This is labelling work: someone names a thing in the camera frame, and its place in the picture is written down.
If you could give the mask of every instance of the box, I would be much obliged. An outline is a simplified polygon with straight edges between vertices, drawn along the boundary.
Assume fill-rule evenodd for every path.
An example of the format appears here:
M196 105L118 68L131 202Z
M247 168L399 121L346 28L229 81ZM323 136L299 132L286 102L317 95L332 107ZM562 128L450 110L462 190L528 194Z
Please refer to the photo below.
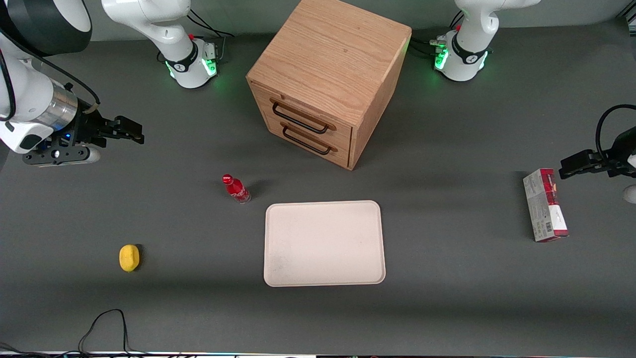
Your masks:
M342 1L300 1L246 76L267 129L352 170L410 38L410 27Z
M534 241L544 243L569 236L557 200L554 169L539 169L523 179Z

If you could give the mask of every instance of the drawer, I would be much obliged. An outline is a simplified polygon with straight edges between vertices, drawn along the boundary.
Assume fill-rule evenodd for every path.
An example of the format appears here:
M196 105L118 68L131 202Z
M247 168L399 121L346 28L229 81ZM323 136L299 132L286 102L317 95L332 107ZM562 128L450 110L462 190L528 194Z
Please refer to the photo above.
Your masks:
M351 127L306 109L299 109L298 105L290 104L284 96L266 90L256 83L250 82L250 87L270 130L272 130L269 127L270 124L282 122L293 126L302 135L317 138L321 143L349 151Z
M309 152L325 158L341 167L347 168L349 165L349 148L339 148L335 145L327 144L322 138L307 134L305 131L295 126L281 121L267 120L267 127L273 134L298 145Z

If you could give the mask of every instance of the silver metal cylinder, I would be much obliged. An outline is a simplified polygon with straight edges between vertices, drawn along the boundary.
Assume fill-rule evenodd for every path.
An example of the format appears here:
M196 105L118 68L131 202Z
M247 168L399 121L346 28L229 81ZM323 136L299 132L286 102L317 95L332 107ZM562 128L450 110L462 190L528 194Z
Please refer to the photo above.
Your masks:
M53 83L53 98L47 109L35 121L50 125L54 131L66 127L78 111L78 98L56 81Z

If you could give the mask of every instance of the yellow sponge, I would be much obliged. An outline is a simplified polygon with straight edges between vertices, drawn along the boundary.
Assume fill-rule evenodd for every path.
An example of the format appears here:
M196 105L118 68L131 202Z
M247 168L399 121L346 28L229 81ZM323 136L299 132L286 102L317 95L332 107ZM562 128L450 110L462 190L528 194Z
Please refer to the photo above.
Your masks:
M128 244L120 250L120 266L126 272L133 272L139 266L139 248Z

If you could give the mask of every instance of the green led light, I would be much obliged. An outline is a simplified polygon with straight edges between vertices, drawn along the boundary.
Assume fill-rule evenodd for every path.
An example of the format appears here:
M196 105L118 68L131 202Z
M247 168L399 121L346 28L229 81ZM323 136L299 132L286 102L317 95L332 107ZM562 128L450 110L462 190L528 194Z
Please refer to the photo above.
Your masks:
M435 59L435 67L437 67L437 69L443 69L444 65L446 64L447 58L448 58L448 50L444 49L442 52L439 53L439 55Z
M170 77L174 78L174 73L172 73L172 68L170 68L170 65L168 64L168 61L165 62L166 67L168 67L168 71L170 71Z
M207 71L207 74L210 75L210 77L216 75L216 61L201 59L201 63L205 67L205 70Z
M483 54L483 60L481 60L481 64L479 65L479 69L482 69L484 63L486 63L486 57L488 57L488 51L486 51L486 53Z

